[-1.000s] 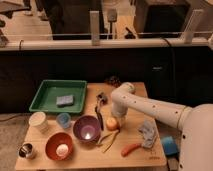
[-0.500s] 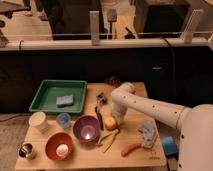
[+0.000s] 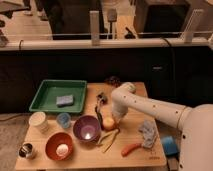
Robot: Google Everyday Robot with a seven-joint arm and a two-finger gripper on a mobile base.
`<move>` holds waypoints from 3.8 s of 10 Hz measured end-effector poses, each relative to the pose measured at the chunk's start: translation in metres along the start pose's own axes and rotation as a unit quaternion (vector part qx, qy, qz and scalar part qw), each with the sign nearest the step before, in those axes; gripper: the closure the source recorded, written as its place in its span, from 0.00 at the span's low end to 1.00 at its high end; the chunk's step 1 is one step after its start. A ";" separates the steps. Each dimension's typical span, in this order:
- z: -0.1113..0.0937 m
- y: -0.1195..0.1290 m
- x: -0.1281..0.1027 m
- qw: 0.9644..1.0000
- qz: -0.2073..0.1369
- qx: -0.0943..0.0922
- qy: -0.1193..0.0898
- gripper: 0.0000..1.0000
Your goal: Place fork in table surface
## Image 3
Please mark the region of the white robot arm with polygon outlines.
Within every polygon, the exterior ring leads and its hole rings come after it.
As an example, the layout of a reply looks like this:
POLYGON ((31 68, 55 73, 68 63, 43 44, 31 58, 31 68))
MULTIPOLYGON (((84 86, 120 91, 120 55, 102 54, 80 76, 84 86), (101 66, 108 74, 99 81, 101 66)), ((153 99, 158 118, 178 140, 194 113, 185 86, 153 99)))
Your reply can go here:
POLYGON ((135 94, 123 83, 111 93, 112 114, 120 120, 129 108, 148 114, 182 132, 179 171, 213 171, 213 104, 191 108, 135 94))

